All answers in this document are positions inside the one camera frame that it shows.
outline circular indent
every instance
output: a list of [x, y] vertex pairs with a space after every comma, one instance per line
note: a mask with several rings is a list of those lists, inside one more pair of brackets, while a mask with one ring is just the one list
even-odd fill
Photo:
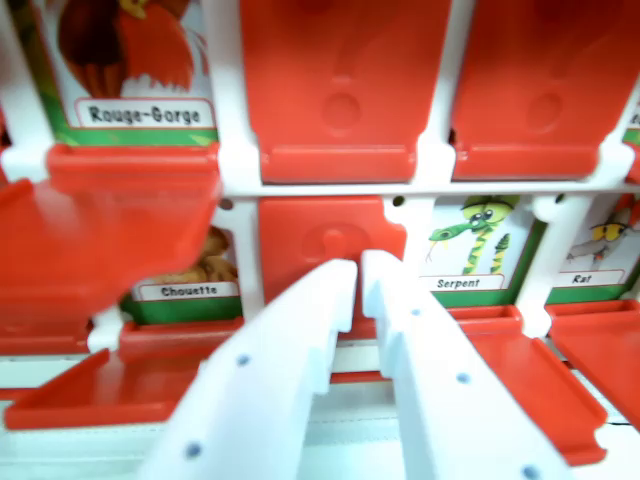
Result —
[[467, 384], [471, 382], [471, 375], [465, 372], [461, 372], [458, 375], [456, 375], [456, 380], [458, 380], [458, 382], [460, 383]]
[[533, 465], [527, 465], [522, 469], [522, 475], [527, 480], [538, 480], [540, 478], [540, 472]]
[[329, 258], [341, 258], [347, 250], [347, 239], [340, 230], [330, 228], [322, 235], [325, 255]]
[[238, 356], [238, 358], [236, 358], [236, 363], [238, 364], [239, 367], [244, 367], [250, 361], [251, 361], [251, 357], [249, 357], [249, 355], [246, 355], [246, 354], [242, 354]]
[[220, 200], [218, 206], [223, 210], [231, 210], [233, 208], [233, 201], [228, 198], [223, 198]]
[[323, 118], [335, 130], [347, 130], [358, 123], [362, 112], [358, 101], [347, 93], [336, 93], [324, 102]]
[[187, 445], [187, 448], [184, 451], [184, 456], [188, 459], [199, 457], [202, 453], [202, 447], [197, 442], [192, 442]]
[[562, 99], [555, 93], [545, 93], [536, 98], [527, 112], [527, 125], [534, 132], [553, 128], [562, 113]]

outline rat illustration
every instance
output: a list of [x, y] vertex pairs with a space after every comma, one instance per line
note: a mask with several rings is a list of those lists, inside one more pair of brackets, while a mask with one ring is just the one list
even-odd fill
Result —
[[613, 210], [604, 221], [591, 227], [592, 240], [575, 245], [567, 260], [592, 255], [591, 270], [599, 270], [602, 262], [622, 243], [627, 235], [640, 235], [633, 226], [640, 220], [640, 200], [632, 193], [621, 195]]

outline cartoon animal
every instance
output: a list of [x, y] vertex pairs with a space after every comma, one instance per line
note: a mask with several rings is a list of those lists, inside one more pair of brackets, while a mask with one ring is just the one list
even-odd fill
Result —
[[[194, 61], [180, 24], [190, 0], [46, 1], [49, 9], [61, 9], [58, 48], [92, 97], [119, 97], [124, 81], [141, 75], [151, 86], [191, 89]], [[194, 39], [208, 69], [204, 39]]]
[[[430, 259], [431, 252], [438, 242], [445, 242], [469, 230], [477, 238], [471, 252], [469, 252], [467, 265], [462, 270], [462, 274], [475, 273], [478, 260], [484, 252], [489, 237], [514, 210], [519, 200], [518, 195], [474, 195], [467, 198], [462, 207], [462, 214], [467, 222], [435, 230], [429, 237], [432, 244], [427, 259]], [[511, 237], [507, 233], [496, 244], [491, 266], [492, 274], [502, 272], [502, 262], [509, 248], [510, 239]]]
[[222, 230], [210, 227], [200, 258], [191, 268], [180, 273], [158, 275], [156, 284], [237, 282], [238, 269], [223, 257], [230, 243]]
[[640, 235], [640, 230], [633, 229], [639, 220], [640, 200], [632, 193], [621, 195], [604, 223], [591, 227], [592, 240], [571, 248], [567, 260], [592, 255], [591, 270], [599, 270], [627, 235]]

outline green snake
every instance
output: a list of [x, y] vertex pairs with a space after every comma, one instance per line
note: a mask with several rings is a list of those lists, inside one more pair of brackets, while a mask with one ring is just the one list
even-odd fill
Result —
[[[519, 197], [517, 195], [469, 197], [462, 208], [468, 222], [436, 229], [429, 237], [429, 240], [433, 242], [431, 250], [433, 250], [437, 242], [450, 240], [467, 230], [471, 230], [471, 233], [476, 235], [477, 238], [473, 247], [471, 247], [467, 257], [467, 264], [462, 270], [462, 274], [471, 275], [475, 273], [489, 237], [513, 211], [518, 200]], [[502, 263], [509, 248], [509, 242], [510, 235], [507, 233], [496, 244], [491, 274], [502, 273]]]

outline name label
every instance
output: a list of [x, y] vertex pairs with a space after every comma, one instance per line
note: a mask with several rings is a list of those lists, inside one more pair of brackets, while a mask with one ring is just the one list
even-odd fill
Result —
[[451, 275], [421, 277], [426, 288], [433, 292], [464, 292], [470, 290], [500, 290], [504, 283], [502, 275]]
[[114, 98], [76, 101], [80, 125], [85, 128], [212, 128], [213, 109], [204, 98]]
[[624, 277], [624, 270], [602, 270], [593, 272], [560, 272], [555, 287], [593, 287], [617, 285]]
[[141, 285], [138, 298], [142, 302], [184, 300], [188, 298], [235, 297], [238, 285], [234, 282], [181, 283], [173, 285]]
[[640, 105], [636, 105], [636, 109], [634, 110], [633, 116], [631, 117], [629, 128], [633, 128], [635, 130], [640, 129]]

